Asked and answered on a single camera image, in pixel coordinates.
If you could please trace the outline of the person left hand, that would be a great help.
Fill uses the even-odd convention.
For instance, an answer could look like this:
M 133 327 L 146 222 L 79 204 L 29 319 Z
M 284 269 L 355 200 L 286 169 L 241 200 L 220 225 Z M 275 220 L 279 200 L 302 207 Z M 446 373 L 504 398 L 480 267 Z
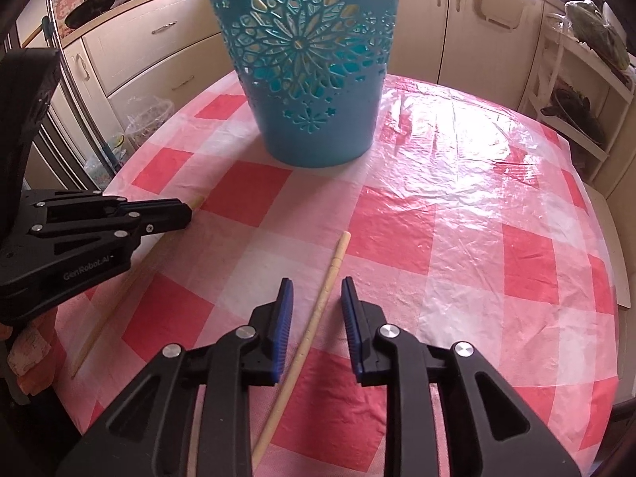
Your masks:
M 9 368 L 16 376 L 17 386 L 26 395 L 35 396 L 53 383 L 56 316 L 54 308 L 30 322 L 9 352 Z

